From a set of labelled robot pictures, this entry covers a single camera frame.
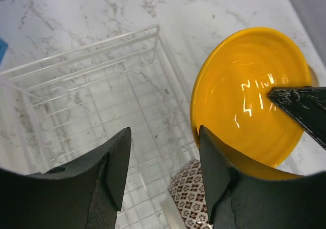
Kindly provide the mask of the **cream bowl with bird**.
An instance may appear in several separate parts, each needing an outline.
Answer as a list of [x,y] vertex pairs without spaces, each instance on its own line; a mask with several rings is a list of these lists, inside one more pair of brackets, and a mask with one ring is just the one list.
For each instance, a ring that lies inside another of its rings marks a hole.
[[311,75],[311,86],[314,88],[319,87],[319,81],[318,81],[317,75],[311,66],[309,66],[309,72]]

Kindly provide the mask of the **orange yellow bowl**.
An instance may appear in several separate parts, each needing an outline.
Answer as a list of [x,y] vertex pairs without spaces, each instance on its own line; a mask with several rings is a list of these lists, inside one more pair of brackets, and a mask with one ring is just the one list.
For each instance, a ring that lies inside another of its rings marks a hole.
[[192,91],[191,129],[208,128],[227,158],[264,180],[293,180],[277,169],[297,146],[302,128],[268,99],[273,88],[311,86],[303,53],[284,33],[251,27],[223,40],[201,67]]

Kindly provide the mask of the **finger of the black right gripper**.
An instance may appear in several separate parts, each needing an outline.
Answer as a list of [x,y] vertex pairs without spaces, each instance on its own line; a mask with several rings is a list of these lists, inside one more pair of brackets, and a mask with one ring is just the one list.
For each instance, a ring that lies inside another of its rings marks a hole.
[[267,97],[325,149],[325,87],[273,88]]

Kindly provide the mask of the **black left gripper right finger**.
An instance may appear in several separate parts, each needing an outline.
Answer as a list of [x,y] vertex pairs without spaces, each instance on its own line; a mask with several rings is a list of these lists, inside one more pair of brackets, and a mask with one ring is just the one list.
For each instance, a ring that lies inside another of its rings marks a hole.
[[325,172],[300,176],[269,167],[204,126],[199,152],[214,228],[325,228]]

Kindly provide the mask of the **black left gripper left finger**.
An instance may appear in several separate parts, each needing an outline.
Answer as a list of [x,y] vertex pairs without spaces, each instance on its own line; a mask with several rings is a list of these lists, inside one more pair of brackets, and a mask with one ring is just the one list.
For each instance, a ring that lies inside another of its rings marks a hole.
[[124,128],[48,172],[1,170],[1,228],[114,228],[122,209],[131,150]]

